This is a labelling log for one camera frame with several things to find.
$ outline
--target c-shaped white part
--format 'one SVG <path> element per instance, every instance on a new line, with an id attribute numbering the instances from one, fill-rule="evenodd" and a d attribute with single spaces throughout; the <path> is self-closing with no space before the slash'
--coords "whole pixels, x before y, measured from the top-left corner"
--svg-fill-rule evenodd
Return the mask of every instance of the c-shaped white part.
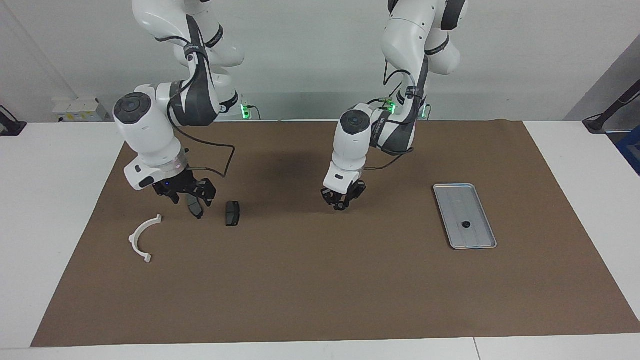
<path id="1" fill-rule="evenodd" d="M 129 236 L 129 242 L 131 243 L 131 246 L 133 247 L 133 251 L 135 251 L 138 255 L 140 255 L 143 258 L 145 258 L 145 262 L 146 263 L 151 261 L 151 254 L 148 254 L 146 252 L 140 251 L 140 249 L 138 248 L 138 239 L 140 239 L 140 235 L 145 230 L 147 230 L 150 226 L 156 225 L 156 224 L 160 224 L 161 222 L 162 222 L 162 215 L 158 214 L 158 216 L 156 218 L 148 220 L 148 221 L 144 222 L 142 225 L 140 225 L 136 229 L 136 231 Z"/>

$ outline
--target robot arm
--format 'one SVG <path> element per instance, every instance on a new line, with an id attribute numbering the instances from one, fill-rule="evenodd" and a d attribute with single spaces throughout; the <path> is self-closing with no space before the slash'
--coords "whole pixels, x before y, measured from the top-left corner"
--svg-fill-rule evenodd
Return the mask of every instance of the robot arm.
<path id="1" fill-rule="evenodd" d="M 388 5 L 391 14 L 382 51 L 397 69 L 391 76 L 403 75 L 398 93 L 402 110 L 392 113 L 359 104 L 341 116 L 322 190 L 325 201 L 336 210 L 348 208 L 351 200 L 366 189 L 360 178 L 369 146 L 392 156 L 413 150 L 416 120 L 425 105 L 428 72 L 450 74 L 460 64 L 460 52 L 451 44 L 448 31 L 464 18 L 465 0 L 389 0 Z"/>
<path id="2" fill-rule="evenodd" d="M 208 126 L 223 107 L 228 111 L 238 101 L 223 67 L 239 65 L 244 54 L 223 41 L 222 27 L 209 12 L 210 0 L 133 0 L 132 4 L 143 28 L 156 40 L 180 49 L 174 53 L 189 68 L 189 79 L 141 85 L 116 103 L 113 113 L 118 129 L 138 153 L 125 167 L 125 175 L 135 190 L 152 186 L 158 195 L 176 204 L 178 193 L 186 193 L 189 209 L 200 218 L 203 211 L 197 199 L 210 206 L 216 189 L 210 180 L 194 178 L 173 128 Z M 228 106 L 221 106 L 218 100 L 216 80 L 226 85 L 221 87 L 227 95 L 233 90 Z"/>

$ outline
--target metal tray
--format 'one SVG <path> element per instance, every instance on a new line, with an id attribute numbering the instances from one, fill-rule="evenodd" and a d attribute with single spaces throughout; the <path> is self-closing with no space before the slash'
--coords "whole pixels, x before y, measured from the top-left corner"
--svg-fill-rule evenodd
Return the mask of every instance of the metal tray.
<path id="1" fill-rule="evenodd" d="M 497 246 L 475 186 L 436 184 L 433 191 L 452 248 L 492 249 Z"/>

